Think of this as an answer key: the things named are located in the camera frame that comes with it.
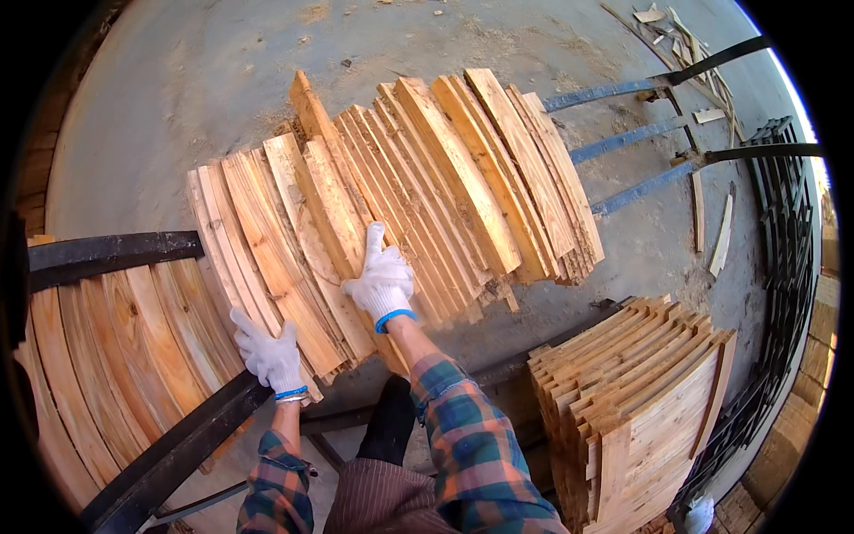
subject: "blue metal bar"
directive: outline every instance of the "blue metal bar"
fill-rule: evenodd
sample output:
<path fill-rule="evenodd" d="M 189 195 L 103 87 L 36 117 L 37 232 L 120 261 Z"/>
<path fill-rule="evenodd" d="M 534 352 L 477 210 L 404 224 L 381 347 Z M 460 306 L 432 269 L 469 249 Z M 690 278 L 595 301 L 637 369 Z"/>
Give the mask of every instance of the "blue metal bar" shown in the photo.
<path fill-rule="evenodd" d="M 627 81 L 620 84 L 608 84 L 600 87 L 592 87 L 590 89 L 581 89 L 564 95 L 556 95 L 551 98 L 546 98 L 542 101 L 542 106 L 547 113 L 558 111 L 559 109 L 571 108 L 585 102 L 592 102 L 605 97 L 615 97 L 616 95 L 625 95 L 636 93 L 639 91 L 647 91 L 655 89 L 656 85 L 650 79 L 639 79 L 637 81 Z"/>
<path fill-rule="evenodd" d="M 602 139 L 596 143 L 582 146 L 580 149 L 570 150 L 570 158 L 573 163 L 578 165 L 582 161 L 602 156 L 605 152 L 616 150 L 626 146 L 627 144 L 637 143 L 642 139 L 670 132 L 676 128 L 681 128 L 686 124 L 687 117 L 673 117 L 672 119 L 662 120 L 655 124 L 641 126 L 640 128 L 635 128 L 629 132 L 618 133 L 615 136 Z"/>
<path fill-rule="evenodd" d="M 622 193 L 618 193 L 607 200 L 591 206 L 590 211 L 594 214 L 610 215 L 618 209 L 628 206 L 635 200 L 649 195 L 659 187 L 663 187 L 681 176 L 693 173 L 697 169 L 699 169 L 699 165 L 696 162 L 691 160 L 685 161 L 671 168 L 666 173 L 661 173 L 655 178 L 644 180 L 631 189 L 627 189 Z"/>

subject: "stack of wooden slats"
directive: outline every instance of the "stack of wooden slats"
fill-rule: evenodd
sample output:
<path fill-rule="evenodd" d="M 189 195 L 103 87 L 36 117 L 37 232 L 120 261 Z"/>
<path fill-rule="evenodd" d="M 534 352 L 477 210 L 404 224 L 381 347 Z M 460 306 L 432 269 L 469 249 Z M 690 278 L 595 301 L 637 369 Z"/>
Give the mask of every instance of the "stack of wooden slats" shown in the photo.
<path fill-rule="evenodd" d="M 339 287 L 359 277 L 374 220 L 412 266 L 413 306 L 436 329 L 475 322 L 497 299 L 515 311 L 511 284 L 579 284 L 604 259 L 540 99 L 502 89 L 488 69 L 465 80 L 401 78 L 377 88 L 373 109 L 331 120 L 297 72 L 291 132 L 190 172 L 217 289 L 273 334 L 296 321 L 306 374 L 329 383 L 373 353 L 407 372 Z"/>
<path fill-rule="evenodd" d="M 34 294 L 15 359 L 32 386 L 39 450 L 75 511 L 243 370 L 192 259 Z"/>
<path fill-rule="evenodd" d="M 632 531 L 670 505 L 717 419 L 735 341 L 666 296 L 531 353 L 571 531 Z"/>

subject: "white work glove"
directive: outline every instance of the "white work glove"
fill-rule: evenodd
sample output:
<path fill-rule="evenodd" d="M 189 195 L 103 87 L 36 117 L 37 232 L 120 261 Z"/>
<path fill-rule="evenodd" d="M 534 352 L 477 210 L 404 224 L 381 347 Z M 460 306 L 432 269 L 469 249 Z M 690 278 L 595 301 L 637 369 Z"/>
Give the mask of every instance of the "white work glove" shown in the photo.
<path fill-rule="evenodd" d="M 412 268 L 397 247 L 383 250 L 385 224 L 368 225 L 365 265 L 356 280 L 346 280 L 341 289 L 353 297 L 356 306 L 371 314 L 378 334 L 387 333 L 385 322 L 396 315 L 416 319 L 409 299 L 412 297 Z"/>
<path fill-rule="evenodd" d="M 308 388 L 300 378 L 300 351 L 296 348 L 296 323 L 286 320 L 278 339 L 256 325 L 240 308 L 232 308 L 229 317 L 237 325 L 234 341 L 246 368 L 263 386 L 276 392 L 276 400 L 298 395 Z"/>

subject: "leg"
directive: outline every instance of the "leg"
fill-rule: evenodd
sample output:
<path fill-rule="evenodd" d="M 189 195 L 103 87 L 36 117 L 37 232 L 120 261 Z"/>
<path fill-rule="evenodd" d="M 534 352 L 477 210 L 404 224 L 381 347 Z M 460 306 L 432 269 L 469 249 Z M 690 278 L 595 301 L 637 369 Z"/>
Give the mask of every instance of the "leg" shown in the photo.
<path fill-rule="evenodd" d="M 403 455 L 415 422 L 415 405 L 409 391 L 409 382 L 397 375 L 392 375 L 385 383 L 356 458 L 403 465 Z"/>

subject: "blue glove cuff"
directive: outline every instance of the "blue glove cuff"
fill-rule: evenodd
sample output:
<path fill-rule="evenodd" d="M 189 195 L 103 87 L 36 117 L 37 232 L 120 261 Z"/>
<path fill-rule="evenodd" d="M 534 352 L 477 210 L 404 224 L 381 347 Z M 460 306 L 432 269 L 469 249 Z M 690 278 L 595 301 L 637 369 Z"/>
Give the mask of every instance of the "blue glove cuff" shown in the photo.
<path fill-rule="evenodd" d="M 306 391 L 308 391 L 307 385 L 304 385 L 301 388 L 296 388 L 295 390 L 282 391 L 281 393 L 276 394 L 275 400 L 284 399 L 286 396 L 299 395 L 300 393 L 305 393 Z"/>
<path fill-rule="evenodd" d="M 396 309 L 395 311 L 380 317 L 379 321 L 377 321 L 377 326 L 376 328 L 374 328 L 374 331 L 377 334 L 389 333 L 389 331 L 385 327 L 385 323 L 392 317 L 397 317 L 398 315 L 405 315 L 407 317 L 412 317 L 412 320 L 418 320 L 418 316 L 411 309 Z"/>

